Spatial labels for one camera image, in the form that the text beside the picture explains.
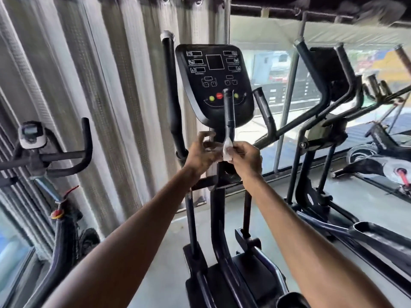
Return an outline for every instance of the forearm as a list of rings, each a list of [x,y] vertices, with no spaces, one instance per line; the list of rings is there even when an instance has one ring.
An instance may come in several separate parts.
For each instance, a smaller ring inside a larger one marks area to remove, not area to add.
[[[73,269],[44,308],[126,308],[194,180],[190,170],[180,170]]]
[[[298,218],[262,178],[248,183],[247,190],[312,308],[392,308],[373,282]]]

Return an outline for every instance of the curtain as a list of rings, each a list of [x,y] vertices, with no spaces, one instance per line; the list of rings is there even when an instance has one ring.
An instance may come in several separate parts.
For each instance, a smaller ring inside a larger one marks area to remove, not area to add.
[[[162,31],[174,33],[175,45],[227,43],[230,1],[0,0],[0,159],[10,158],[16,128],[28,120],[43,122],[65,151],[81,150],[80,119],[89,118],[92,163],[53,183],[62,192],[79,184],[72,197],[85,226],[107,236],[179,168],[168,130]],[[204,126],[177,77],[189,145]],[[53,204],[26,169],[18,172],[21,182],[0,200],[49,259]]]

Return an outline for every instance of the spin bike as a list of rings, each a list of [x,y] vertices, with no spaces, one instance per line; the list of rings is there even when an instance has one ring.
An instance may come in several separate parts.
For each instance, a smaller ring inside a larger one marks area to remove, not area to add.
[[[359,243],[368,244],[389,259],[404,274],[411,276],[411,240],[374,223],[360,221],[352,213],[333,202],[332,196],[324,191],[335,149],[347,138],[345,132],[347,122],[385,103],[389,103],[402,93],[407,92],[399,91],[386,97],[381,97],[374,104],[362,108],[364,100],[363,89],[365,87],[362,85],[361,77],[354,79],[354,72],[348,59],[343,61],[345,64],[343,64],[344,72],[346,74],[349,73],[347,80],[350,88],[341,99],[333,102],[312,120],[307,121],[300,129],[286,202],[296,211],[300,218],[316,228],[320,233],[324,235],[331,234],[333,238],[341,241],[348,249],[411,299],[411,282]],[[356,94],[354,109],[351,108],[339,115],[330,114],[340,104],[352,99],[353,90],[355,90]],[[316,151],[324,148],[329,148],[329,152],[325,160],[319,186],[313,188],[308,176]],[[305,154],[305,158],[301,166],[297,187],[294,191],[298,165],[303,154]]]
[[[41,122],[25,122],[18,129],[18,142],[12,160],[0,163],[1,171],[27,166],[32,175],[30,179],[51,196],[56,204],[56,209],[50,215],[55,226],[55,246],[50,269],[29,298],[25,308],[42,307],[71,269],[100,243],[100,238],[93,228],[86,229],[80,236],[78,234],[77,222],[83,215],[68,199],[69,193],[78,186],[60,195],[49,180],[49,178],[77,174],[90,164],[93,144],[88,118],[82,118],[81,123],[84,150],[63,152],[54,133],[45,128]],[[47,143],[50,143],[57,152],[41,153],[40,149],[44,148]],[[71,159],[81,159],[81,161],[70,168],[49,168],[54,161]],[[17,182],[18,177],[16,176],[8,178],[1,176],[0,179],[1,187],[12,186]]]
[[[180,44],[174,52],[174,36],[168,31],[162,34],[162,43],[167,68],[170,130],[181,165],[184,165],[188,151],[182,135],[175,54],[191,107],[202,124],[214,129],[216,142],[224,142],[227,136],[234,140],[235,127],[253,118],[253,96],[267,126],[267,134],[254,143],[260,149],[329,105],[329,90],[316,67],[319,62],[316,56],[319,55],[308,50],[304,41],[296,41],[295,47],[322,97],[317,105],[280,129],[275,126],[262,88],[251,90],[243,56],[237,47]],[[240,178],[233,165],[227,162],[219,162],[216,172],[201,179],[185,197],[190,243],[183,252],[190,272],[186,281],[190,306],[309,307],[301,294],[288,291],[285,277],[262,252],[261,241],[251,237],[251,196],[248,192],[245,193],[243,226],[235,230],[235,237],[244,252],[231,257],[224,234],[225,189],[238,184]],[[192,191],[202,188],[210,190],[211,241],[217,259],[217,264],[211,267],[208,267],[197,241],[194,218]]]
[[[403,48],[397,46],[395,51],[411,74],[411,61]],[[380,87],[382,91],[377,91],[377,94],[392,94],[384,81],[381,81]],[[393,106],[378,121],[372,122],[373,125],[365,136],[371,135],[373,143],[359,145],[348,151],[348,165],[333,172],[332,177],[353,173],[385,176],[393,183],[398,184],[395,191],[411,197],[411,136],[402,134],[391,136],[381,124],[398,107],[396,120],[407,98],[408,96],[405,99],[398,97]]]

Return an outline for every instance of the concrete floor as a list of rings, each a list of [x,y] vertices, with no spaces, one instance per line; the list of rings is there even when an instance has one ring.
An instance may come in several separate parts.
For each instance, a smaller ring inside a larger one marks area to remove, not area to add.
[[[274,189],[285,195],[288,187],[286,179],[275,183]],[[326,191],[333,195],[336,203],[355,214],[360,220],[375,222],[385,228],[411,237],[411,204],[393,195],[363,182],[357,178],[329,179]],[[351,201],[344,203],[343,199],[350,192]],[[226,237],[232,255],[240,250],[234,238],[234,229],[239,228],[243,220],[244,193],[227,198],[226,204]],[[210,211],[208,205],[196,208],[196,223],[198,241],[207,260],[208,266],[216,263],[210,238]],[[253,205],[250,232],[259,237],[263,252],[281,269],[287,279],[290,291],[297,291],[298,286],[265,223],[258,208]],[[182,253],[182,247],[189,243],[187,219],[176,216],[168,229],[160,249],[149,268],[145,279],[134,296],[129,308],[187,308],[189,307],[185,290],[188,270]],[[396,308],[411,306],[411,300],[403,295],[396,287],[381,277],[375,270],[365,264],[351,251],[336,243],[337,248],[349,259],[356,263],[382,290]]]

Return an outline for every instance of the white tissue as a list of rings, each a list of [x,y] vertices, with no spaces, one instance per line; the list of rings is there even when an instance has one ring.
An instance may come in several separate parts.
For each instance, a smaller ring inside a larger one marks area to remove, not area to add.
[[[232,147],[232,146],[233,146],[233,142],[231,141],[229,137],[227,137],[226,140],[224,140],[224,145],[223,145],[223,161],[233,160],[231,155],[229,155],[229,153],[227,152],[227,148]]]

